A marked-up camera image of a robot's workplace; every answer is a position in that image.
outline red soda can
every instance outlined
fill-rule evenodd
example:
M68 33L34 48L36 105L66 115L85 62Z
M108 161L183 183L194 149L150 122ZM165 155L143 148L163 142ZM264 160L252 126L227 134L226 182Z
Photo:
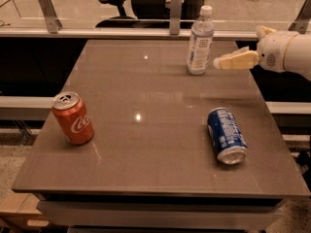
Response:
M65 91L56 95L52 113L71 144L84 144L94 135L86 104L76 92Z

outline glass partition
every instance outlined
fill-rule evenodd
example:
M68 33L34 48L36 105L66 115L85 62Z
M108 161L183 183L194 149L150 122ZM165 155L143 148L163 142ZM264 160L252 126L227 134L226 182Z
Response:
M117 6L100 3L99 0L52 0L52 4L61 21L61 30L85 30L91 34L105 32L108 28L164 28L167 31L170 1L124 0L126 16L121 16L121 10ZM305 0L203 0L204 4L213 7L212 19L216 30L233 33L255 32L257 25L287 30L304 2ZM198 14L195 5L191 6L191 17L184 15L184 10L187 9L182 6L182 29L190 28ZM155 12L155 8L159 7L162 7L160 12ZM0 0L0 20L0 30L47 28L38 0Z

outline desk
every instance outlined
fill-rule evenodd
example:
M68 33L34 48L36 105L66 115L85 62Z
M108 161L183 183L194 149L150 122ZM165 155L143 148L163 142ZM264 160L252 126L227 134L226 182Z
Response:
M263 229L310 192L248 70L187 71L188 41L89 40L63 90L86 101L93 139L71 146L53 115L15 192L41 195L56 224ZM216 56L236 49L214 42ZM208 113L229 108L249 148L216 160ZM135 120L139 114L141 120Z

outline plastic bottle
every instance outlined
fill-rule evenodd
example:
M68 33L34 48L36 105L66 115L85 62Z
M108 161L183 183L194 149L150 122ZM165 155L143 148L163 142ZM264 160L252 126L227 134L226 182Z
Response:
M208 66L214 36L214 24L210 19L211 14L212 7L202 6L200 17L191 28L187 65L189 72L193 75L203 74Z

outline pepsi can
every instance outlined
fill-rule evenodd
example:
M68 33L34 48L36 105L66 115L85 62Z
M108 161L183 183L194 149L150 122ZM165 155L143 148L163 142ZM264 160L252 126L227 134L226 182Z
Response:
M217 108L210 112L207 124L217 159L220 162L236 164L246 157L247 146L233 113L227 108Z

